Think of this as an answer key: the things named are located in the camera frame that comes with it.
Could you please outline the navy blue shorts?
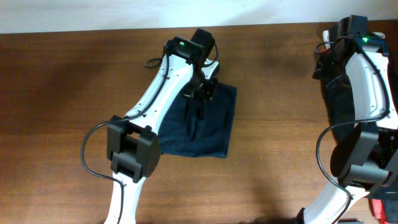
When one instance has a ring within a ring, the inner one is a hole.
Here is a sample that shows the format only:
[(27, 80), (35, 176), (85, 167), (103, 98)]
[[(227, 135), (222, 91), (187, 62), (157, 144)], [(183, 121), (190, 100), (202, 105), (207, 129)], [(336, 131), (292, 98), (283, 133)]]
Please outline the navy blue shorts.
[(233, 127), (237, 88), (218, 84), (207, 103), (176, 97), (160, 126), (163, 154), (185, 157), (225, 158)]

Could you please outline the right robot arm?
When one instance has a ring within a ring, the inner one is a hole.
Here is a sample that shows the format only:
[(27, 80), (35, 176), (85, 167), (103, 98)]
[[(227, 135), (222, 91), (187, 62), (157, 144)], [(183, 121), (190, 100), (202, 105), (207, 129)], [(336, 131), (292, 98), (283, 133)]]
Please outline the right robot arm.
[(337, 144), (327, 184), (297, 223), (339, 223), (360, 199), (397, 179), (397, 76), (385, 35), (351, 15), (323, 32), (313, 73)]

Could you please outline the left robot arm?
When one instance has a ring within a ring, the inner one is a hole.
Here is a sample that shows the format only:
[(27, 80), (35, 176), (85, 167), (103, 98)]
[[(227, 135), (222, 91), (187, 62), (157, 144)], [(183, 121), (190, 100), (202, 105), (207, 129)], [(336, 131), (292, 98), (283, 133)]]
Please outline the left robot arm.
[(142, 186), (161, 155), (158, 132), (173, 101), (182, 96), (206, 103), (215, 94), (219, 63), (208, 58), (215, 47), (214, 37), (203, 29), (191, 39), (168, 40), (159, 70), (141, 99), (124, 117), (110, 119), (107, 158), (114, 184), (106, 223), (136, 222)]

